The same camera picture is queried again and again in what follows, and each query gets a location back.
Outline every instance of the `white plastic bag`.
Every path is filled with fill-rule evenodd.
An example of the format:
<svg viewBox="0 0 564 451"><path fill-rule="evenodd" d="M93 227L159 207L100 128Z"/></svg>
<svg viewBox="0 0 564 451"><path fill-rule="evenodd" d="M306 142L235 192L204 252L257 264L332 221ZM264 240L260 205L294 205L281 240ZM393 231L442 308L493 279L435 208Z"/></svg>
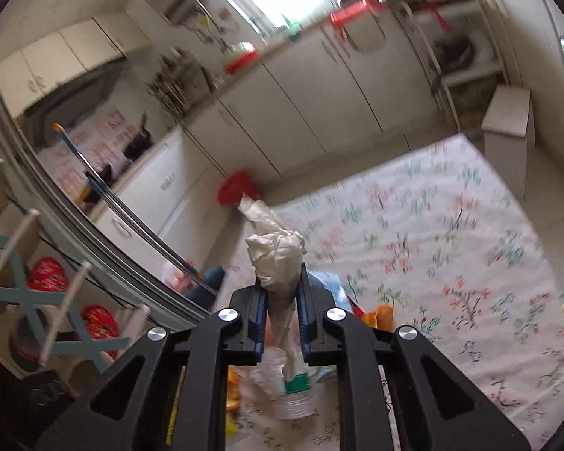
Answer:
<svg viewBox="0 0 564 451"><path fill-rule="evenodd" d="M289 382L296 375L295 359L301 352L300 346L289 337L289 327L295 313L295 291L301 277L305 239L287 229L261 200L243 197L238 209L257 232L247 238L248 254L261 286L269 292L269 321L276 346L286 352L282 372L284 380Z"/></svg>

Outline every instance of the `metal screw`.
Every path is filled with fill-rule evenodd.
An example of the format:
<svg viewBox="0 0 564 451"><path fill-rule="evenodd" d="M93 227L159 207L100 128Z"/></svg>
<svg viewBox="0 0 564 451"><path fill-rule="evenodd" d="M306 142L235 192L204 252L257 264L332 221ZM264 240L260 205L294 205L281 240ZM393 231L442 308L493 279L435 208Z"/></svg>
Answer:
<svg viewBox="0 0 564 451"><path fill-rule="evenodd" d="M408 341L412 341L416 337L418 337L418 331L416 331L413 327L404 325L403 327L399 328L399 337L402 339L407 339Z"/></svg>
<svg viewBox="0 0 564 451"><path fill-rule="evenodd" d="M163 327L153 327L149 330L149 339L151 341L160 341L167 336L167 331Z"/></svg>
<svg viewBox="0 0 564 451"><path fill-rule="evenodd" d="M330 309L326 312L326 317L331 321L338 322L342 321L347 315L343 309Z"/></svg>
<svg viewBox="0 0 564 451"><path fill-rule="evenodd" d="M234 309L221 309L219 315L222 321L230 322L238 317L238 312Z"/></svg>

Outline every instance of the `wall cabinet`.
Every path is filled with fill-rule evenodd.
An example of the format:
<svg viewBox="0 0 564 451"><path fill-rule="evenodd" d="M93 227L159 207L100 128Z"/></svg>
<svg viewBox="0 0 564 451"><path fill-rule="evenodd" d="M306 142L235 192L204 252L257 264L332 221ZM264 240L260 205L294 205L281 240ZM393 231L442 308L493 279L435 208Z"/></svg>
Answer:
<svg viewBox="0 0 564 451"><path fill-rule="evenodd" d="M324 150L263 65L221 98L280 174L312 163Z"/></svg>
<svg viewBox="0 0 564 451"><path fill-rule="evenodd" d="M494 0L502 13L522 76L531 90L537 131L564 154L564 62L543 0Z"/></svg>
<svg viewBox="0 0 564 451"><path fill-rule="evenodd" d="M255 182L261 184L270 183L280 176L247 132L218 101L188 126L188 133L227 175L247 170Z"/></svg>
<svg viewBox="0 0 564 451"><path fill-rule="evenodd" d="M339 41L330 26L325 32L357 81L380 128L387 131L430 118L438 113L438 107L418 56L395 15L386 11L378 21L386 42L368 53Z"/></svg>
<svg viewBox="0 0 564 451"><path fill-rule="evenodd" d="M321 31L301 37L264 64L327 153L380 135L370 105Z"/></svg>
<svg viewBox="0 0 564 451"><path fill-rule="evenodd" d="M44 94L85 72L58 32L30 44L21 52Z"/></svg>
<svg viewBox="0 0 564 451"><path fill-rule="evenodd" d="M94 20L125 56L150 45L149 38L125 13L97 15Z"/></svg>
<svg viewBox="0 0 564 451"><path fill-rule="evenodd" d="M92 19L61 29L60 33L87 70L122 56L111 39Z"/></svg>
<svg viewBox="0 0 564 451"><path fill-rule="evenodd" d="M11 54L0 63L0 91L12 117L18 117L44 96L21 51Z"/></svg>

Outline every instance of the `white cabinet door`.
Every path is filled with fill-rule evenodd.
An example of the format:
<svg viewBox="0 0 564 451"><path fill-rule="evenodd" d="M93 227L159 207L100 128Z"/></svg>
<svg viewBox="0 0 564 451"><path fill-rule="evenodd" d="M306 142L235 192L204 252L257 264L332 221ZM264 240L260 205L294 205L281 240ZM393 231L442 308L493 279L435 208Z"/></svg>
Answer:
<svg viewBox="0 0 564 451"><path fill-rule="evenodd" d="M45 94L85 72L58 32L30 44L21 52Z"/></svg>
<svg viewBox="0 0 564 451"><path fill-rule="evenodd" d="M111 209L107 209L96 221L96 227L119 249L146 269L154 277L160 278L165 258L155 248L128 227Z"/></svg>
<svg viewBox="0 0 564 451"><path fill-rule="evenodd" d="M543 0L495 0L508 29L522 76L531 90L537 131L564 154L564 62Z"/></svg>
<svg viewBox="0 0 564 451"><path fill-rule="evenodd" d="M378 17L386 43L367 53L340 42L331 26L325 31L356 79L382 130L438 114L430 83L395 15Z"/></svg>
<svg viewBox="0 0 564 451"><path fill-rule="evenodd" d="M20 51L0 63L0 93L13 118L43 96Z"/></svg>
<svg viewBox="0 0 564 451"><path fill-rule="evenodd" d="M150 45L149 38L125 13L98 15L94 20L126 56Z"/></svg>
<svg viewBox="0 0 564 451"><path fill-rule="evenodd" d="M316 136L262 65L220 100L281 174L323 156Z"/></svg>
<svg viewBox="0 0 564 451"><path fill-rule="evenodd" d="M265 67L326 152L367 144L381 133L349 69L322 32L303 36Z"/></svg>
<svg viewBox="0 0 564 451"><path fill-rule="evenodd" d="M121 200L158 234L209 160L181 130L172 134L119 193Z"/></svg>
<svg viewBox="0 0 564 451"><path fill-rule="evenodd" d="M217 203L217 192L225 180L215 166L208 167L159 235L200 271L232 211Z"/></svg>
<svg viewBox="0 0 564 451"><path fill-rule="evenodd" d="M88 71L122 56L111 39L92 19L61 29L60 33Z"/></svg>
<svg viewBox="0 0 564 451"><path fill-rule="evenodd" d="M247 170L262 185L279 177L259 147L218 101L188 126L188 133L227 175Z"/></svg>

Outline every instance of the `white stool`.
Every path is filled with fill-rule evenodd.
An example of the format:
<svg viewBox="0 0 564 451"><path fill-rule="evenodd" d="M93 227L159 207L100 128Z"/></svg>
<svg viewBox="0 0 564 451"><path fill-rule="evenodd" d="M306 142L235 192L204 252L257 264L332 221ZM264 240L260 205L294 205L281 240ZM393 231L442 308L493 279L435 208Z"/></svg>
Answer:
<svg viewBox="0 0 564 451"><path fill-rule="evenodd" d="M482 130L487 160L514 196L524 198L527 151L535 145L531 91L498 86Z"/></svg>

